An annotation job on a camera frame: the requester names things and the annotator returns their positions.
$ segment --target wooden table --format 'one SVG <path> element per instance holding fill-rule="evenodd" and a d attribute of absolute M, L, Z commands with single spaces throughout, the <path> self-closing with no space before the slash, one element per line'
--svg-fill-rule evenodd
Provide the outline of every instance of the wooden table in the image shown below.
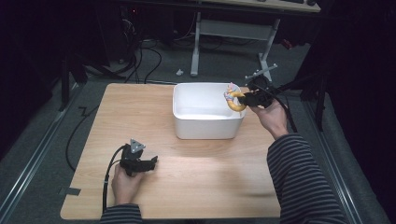
<path fill-rule="evenodd" d="M 279 217 L 266 163 L 274 140 L 256 115 L 247 110 L 234 139 L 180 140 L 174 127 L 173 88 L 107 86 L 70 185 L 81 192 L 66 196 L 62 218 L 100 218 L 108 163 L 131 138 L 146 145 L 142 160 L 159 156 L 134 199 L 143 218 Z M 109 186 L 107 206 L 113 204 Z"/>

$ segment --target person's hand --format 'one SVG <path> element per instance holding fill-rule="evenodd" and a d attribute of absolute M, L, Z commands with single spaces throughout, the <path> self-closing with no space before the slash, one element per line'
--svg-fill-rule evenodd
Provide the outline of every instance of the person's hand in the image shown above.
<path fill-rule="evenodd" d="M 286 112 L 277 100 L 267 108 L 250 106 L 250 109 L 257 114 L 262 127 L 268 130 L 275 140 L 289 133 Z"/>
<path fill-rule="evenodd" d="M 116 198 L 116 205 L 132 203 L 144 174 L 137 173 L 135 177 L 128 176 L 119 164 L 116 165 L 113 181 L 111 182 L 114 197 Z"/>

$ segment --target striped shirt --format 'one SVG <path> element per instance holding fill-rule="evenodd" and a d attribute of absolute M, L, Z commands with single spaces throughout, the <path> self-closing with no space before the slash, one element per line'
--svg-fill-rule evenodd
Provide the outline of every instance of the striped shirt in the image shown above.
<path fill-rule="evenodd" d="M 299 134 L 278 138 L 268 149 L 267 162 L 281 207 L 281 224 L 347 223 L 310 146 Z M 107 208 L 101 223 L 142 223 L 139 206 Z"/>
<path fill-rule="evenodd" d="M 102 214 L 100 223 L 143 223 L 137 204 L 127 203 L 107 208 Z"/>

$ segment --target white plastic bin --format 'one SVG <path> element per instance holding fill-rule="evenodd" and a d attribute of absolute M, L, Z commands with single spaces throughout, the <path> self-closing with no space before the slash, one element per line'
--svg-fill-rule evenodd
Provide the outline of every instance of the white plastic bin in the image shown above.
<path fill-rule="evenodd" d="M 174 88 L 173 114 L 181 139 L 234 138 L 246 115 L 228 107 L 224 92 L 230 83 L 181 83 Z"/>

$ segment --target desk leg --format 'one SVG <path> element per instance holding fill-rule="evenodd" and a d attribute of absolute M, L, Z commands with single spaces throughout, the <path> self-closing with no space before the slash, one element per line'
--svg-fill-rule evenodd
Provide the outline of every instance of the desk leg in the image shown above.
<path fill-rule="evenodd" d="M 195 47 L 192 53 L 191 62 L 191 76 L 198 76 L 198 65 L 199 65 L 199 36 L 201 33 L 201 12 L 197 12 L 197 22 L 195 24 Z"/>
<path fill-rule="evenodd" d="M 264 51 L 264 53 L 259 53 L 260 64 L 262 65 L 262 70 L 268 69 L 267 57 L 268 57 L 268 53 L 270 52 L 271 46 L 274 42 L 276 32 L 277 32 L 277 27 L 279 26 L 279 23 L 280 23 L 280 19 L 276 19 L 274 22 L 274 25 L 272 26 L 271 33 L 268 37 L 267 44 L 265 46 L 265 51 Z M 269 71 L 264 72 L 264 76 L 267 77 L 270 82 L 272 82 L 271 75 L 270 75 Z"/>

